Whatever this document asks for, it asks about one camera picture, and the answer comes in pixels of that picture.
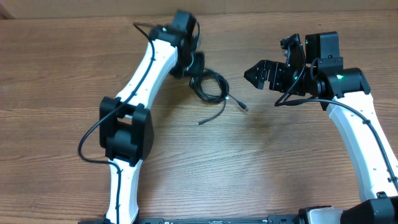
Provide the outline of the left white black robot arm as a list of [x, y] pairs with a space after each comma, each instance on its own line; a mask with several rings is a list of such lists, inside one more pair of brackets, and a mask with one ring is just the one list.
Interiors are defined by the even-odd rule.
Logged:
[[171, 24], [157, 25], [147, 34], [144, 57], [128, 84], [115, 98], [99, 106], [99, 143], [111, 171], [109, 208], [104, 223], [137, 223], [139, 173], [154, 142], [150, 109], [167, 75], [183, 78], [204, 69], [197, 52], [199, 28], [194, 15], [177, 11]]

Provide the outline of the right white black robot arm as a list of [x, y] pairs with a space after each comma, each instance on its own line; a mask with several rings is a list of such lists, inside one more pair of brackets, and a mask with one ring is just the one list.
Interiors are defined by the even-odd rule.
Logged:
[[317, 102], [337, 127], [351, 159], [361, 199], [349, 209], [302, 208], [267, 223], [396, 223], [397, 158], [377, 118], [371, 88], [358, 68], [345, 68], [337, 32], [282, 39], [285, 62], [261, 60], [244, 77], [281, 96], [276, 106]]

